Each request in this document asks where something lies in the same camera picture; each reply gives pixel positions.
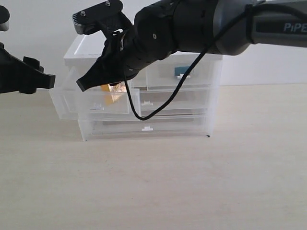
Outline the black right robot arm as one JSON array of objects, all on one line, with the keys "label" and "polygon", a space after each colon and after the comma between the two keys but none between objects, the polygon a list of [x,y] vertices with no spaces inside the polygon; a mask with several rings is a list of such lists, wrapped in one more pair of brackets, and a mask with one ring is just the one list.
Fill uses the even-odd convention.
[{"label": "black right robot arm", "polygon": [[304,0],[160,0],[133,21],[120,0],[73,15],[77,33],[102,32],[101,56],[76,83],[82,91],[131,80],[175,52],[236,56],[251,44],[306,47]]}]

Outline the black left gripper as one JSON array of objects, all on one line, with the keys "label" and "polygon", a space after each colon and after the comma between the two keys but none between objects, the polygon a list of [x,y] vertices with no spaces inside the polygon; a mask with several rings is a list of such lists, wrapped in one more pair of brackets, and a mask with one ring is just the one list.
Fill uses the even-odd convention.
[{"label": "black left gripper", "polygon": [[[25,64],[31,68],[25,72]],[[40,61],[23,57],[23,61],[12,56],[0,43],[0,93],[19,92],[34,94],[37,89],[52,89],[56,76],[46,74]]]}]

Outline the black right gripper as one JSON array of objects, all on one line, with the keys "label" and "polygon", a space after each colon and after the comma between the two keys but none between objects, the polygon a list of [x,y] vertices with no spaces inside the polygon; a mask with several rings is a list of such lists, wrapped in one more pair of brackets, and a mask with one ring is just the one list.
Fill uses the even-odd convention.
[{"label": "black right gripper", "polygon": [[148,27],[130,28],[123,32],[101,26],[106,36],[102,55],[77,81],[82,92],[100,85],[117,85],[133,79],[154,61],[154,32]]}]

